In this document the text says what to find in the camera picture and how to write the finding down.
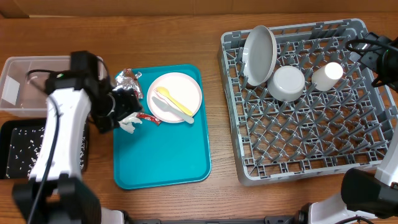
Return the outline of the white napkin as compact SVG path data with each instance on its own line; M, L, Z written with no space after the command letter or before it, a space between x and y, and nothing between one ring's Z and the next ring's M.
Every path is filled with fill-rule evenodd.
M137 117L138 113L134 112L129 116L125 117L119 122L119 126L121 129L125 130L126 132L133 134L135 127L133 124L142 124L140 118Z

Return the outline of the red ketchup packet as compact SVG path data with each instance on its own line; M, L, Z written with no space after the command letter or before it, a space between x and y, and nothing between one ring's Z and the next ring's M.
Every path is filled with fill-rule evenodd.
M155 116L145 114L145 113L138 113L136 115L136 117L139 119L145 119L145 120L151 121L151 122L155 123L157 126L162 122L159 118L156 118Z

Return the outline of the foil wrapper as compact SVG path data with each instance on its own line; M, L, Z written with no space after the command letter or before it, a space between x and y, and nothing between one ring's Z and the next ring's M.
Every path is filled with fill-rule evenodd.
M123 89L126 91L134 91L138 99L143 99L144 93L139 83L139 78L141 76L141 72L134 73L131 68L125 68L115 77L116 86L113 90Z

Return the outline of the white paper cup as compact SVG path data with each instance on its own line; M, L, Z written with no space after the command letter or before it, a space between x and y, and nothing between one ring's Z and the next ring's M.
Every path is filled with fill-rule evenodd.
M312 83L316 85L317 90L328 91L342 76L343 67L336 62L330 62L313 73Z

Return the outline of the small grey bowl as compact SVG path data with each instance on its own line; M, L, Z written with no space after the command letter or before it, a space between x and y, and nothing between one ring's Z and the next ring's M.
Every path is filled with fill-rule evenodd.
M278 68L267 81L269 93L279 101L291 102L299 99L304 86L303 73L293 66Z

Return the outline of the grey round plate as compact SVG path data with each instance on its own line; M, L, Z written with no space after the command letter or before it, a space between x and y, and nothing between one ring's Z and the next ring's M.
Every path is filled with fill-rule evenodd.
M250 31L243 47L243 73L248 84L258 86L269 79L277 59L277 43L274 34L265 26Z

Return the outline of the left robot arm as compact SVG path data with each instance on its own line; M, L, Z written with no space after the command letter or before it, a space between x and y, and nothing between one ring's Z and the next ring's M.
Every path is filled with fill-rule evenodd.
M132 223L123 210L110 210L83 183L80 152L86 120L101 133L142 105L134 90L116 88L110 77L100 78L103 60L88 51L70 54L70 68L47 70L44 86L33 86L47 97L47 120L42 147L29 181L17 184L12 197L27 223Z

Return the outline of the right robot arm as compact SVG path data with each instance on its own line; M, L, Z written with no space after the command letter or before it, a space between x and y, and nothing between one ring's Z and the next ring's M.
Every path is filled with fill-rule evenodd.
M345 48L359 55L365 67L377 73L374 88L397 91L397 40L373 32L347 41ZM343 177L341 192L317 203L308 203L290 223L371 223L397 216L397 131L374 175L352 168Z

